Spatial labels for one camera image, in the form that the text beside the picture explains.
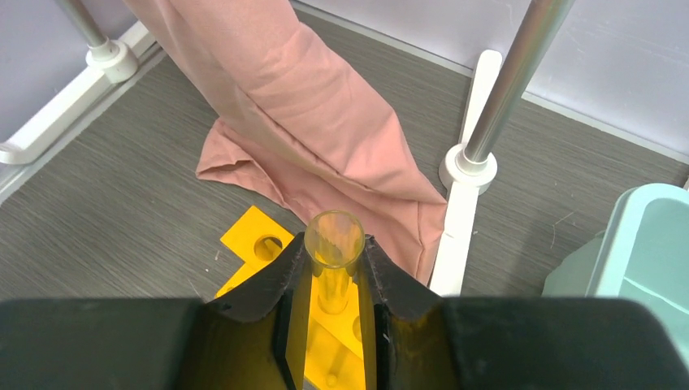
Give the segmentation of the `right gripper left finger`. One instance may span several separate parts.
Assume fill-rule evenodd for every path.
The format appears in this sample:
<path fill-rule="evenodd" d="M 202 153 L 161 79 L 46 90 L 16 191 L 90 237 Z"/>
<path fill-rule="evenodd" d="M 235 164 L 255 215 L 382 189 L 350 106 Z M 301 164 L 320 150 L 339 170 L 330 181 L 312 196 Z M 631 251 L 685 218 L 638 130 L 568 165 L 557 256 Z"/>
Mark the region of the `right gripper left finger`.
<path fill-rule="evenodd" d="M 213 301 L 22 299 L 1 304 L 4 389 L 299 389 L 311 271 L 298 234 Z"/>

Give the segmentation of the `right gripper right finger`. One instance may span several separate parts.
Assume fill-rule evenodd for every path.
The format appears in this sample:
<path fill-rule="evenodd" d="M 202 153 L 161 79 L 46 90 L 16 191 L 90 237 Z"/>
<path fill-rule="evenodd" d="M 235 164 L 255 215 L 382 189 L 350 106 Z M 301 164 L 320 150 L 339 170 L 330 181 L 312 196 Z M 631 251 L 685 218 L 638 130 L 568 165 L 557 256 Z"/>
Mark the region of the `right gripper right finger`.
<path fill-rule="evenodd" d="M 441 297 L 374 237 L 358 270 L 369 389 L 685 389 L 665 329 L 619 299 Z"/>

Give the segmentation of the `large clear test tube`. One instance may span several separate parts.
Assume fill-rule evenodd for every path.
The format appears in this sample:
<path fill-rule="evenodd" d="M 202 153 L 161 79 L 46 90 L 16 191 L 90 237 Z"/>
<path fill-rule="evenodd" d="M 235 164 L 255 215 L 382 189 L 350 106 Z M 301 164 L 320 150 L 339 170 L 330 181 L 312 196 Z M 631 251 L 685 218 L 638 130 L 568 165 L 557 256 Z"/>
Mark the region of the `large clear test tube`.
<path fill-rule="evenodd" d="M 326 314 L 340 314 L 348 305 L 365 240 L 360 221 L 346 211 L 324 211 L 308 223 L 304 246 L 316 279 L 318 305 Z"/>

